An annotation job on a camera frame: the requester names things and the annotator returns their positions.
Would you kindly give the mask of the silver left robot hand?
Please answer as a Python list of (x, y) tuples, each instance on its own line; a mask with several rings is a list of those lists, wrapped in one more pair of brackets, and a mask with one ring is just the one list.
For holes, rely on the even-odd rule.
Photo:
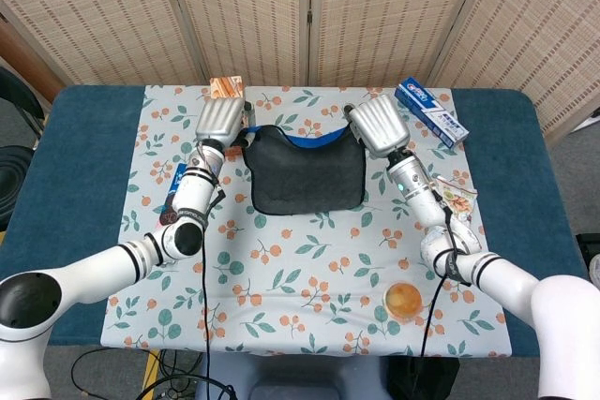
[(254, 141), (255, 125), (254, 106), (242, 97), (211, 98), (199, 115), (196, 139), (221, 153), (232, 147), (244, 149)]

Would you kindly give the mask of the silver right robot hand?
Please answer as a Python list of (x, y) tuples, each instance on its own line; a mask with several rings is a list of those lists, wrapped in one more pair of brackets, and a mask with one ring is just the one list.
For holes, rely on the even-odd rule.
[(386, 94), (357, 105), (346, 104), (343, 113), (353, 135), (375, 158), (386, 158), (405, 148), (410, 141), (398, 103)]

